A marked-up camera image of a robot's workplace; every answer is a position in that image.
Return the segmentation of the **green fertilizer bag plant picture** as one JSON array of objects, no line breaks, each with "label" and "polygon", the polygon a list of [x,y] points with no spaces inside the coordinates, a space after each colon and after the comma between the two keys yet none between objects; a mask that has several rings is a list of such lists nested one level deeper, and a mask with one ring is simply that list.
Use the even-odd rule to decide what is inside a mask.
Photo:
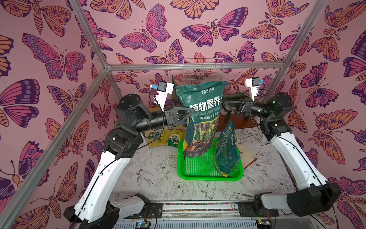
[{"label": "green fertilizer bag plant picture", "polygon": [[240,161],[235,127],[235,123],[229,121],[215,145],[214,165],[223,177],[228,177]]}]

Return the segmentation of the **dark green fertilizer bag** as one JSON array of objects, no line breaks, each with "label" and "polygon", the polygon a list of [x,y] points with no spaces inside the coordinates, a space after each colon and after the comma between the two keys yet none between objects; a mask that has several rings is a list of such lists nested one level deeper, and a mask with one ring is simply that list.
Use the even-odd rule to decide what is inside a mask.
[{"label": "dark green fertilizer bag", "polygon": [[183,143],[184,158],[202,156],[210,149],[217,132],[226,86],[227,82],[212,81],[176,88],[178,103],[194,109],[194,113],[187,120]]}]

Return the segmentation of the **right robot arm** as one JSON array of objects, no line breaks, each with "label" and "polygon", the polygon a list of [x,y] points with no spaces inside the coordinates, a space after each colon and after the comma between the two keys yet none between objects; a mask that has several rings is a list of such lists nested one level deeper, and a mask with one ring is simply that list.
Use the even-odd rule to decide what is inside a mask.
[{"label": "right robot arm", "polygon": [[224,102],[224,106],[245,119],[254,116],[260,118],[259,129],[280,153],[295,180],[296,192],[255,195],[253,211],[256,214],[269,210],[289,210],[303,217],[333,208],[341,194],[340,186],[330,183],[315,168],[284,120],[284,116],[293,108],[290,95],[280,92],[266,103],[249,99],[229,100]]}]

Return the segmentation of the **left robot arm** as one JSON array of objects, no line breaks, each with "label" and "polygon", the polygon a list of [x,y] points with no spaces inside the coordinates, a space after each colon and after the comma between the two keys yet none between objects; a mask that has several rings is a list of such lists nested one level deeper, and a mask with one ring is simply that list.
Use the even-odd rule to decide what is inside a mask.
[{"label": "left robot arm", "polygon": [[144,147],[143,132],[165,127],[173,129],[194,114],[194,108],[175,106],[150,112],[137,94],[124,96],[116,107],[118,122],[108,135],[99,165],[80,200],[64,217],[81,229],[111,229],[119,219],[143,215],[150,201],[135,194],[122,201],[109,201],[122,171],[135,152]]}]

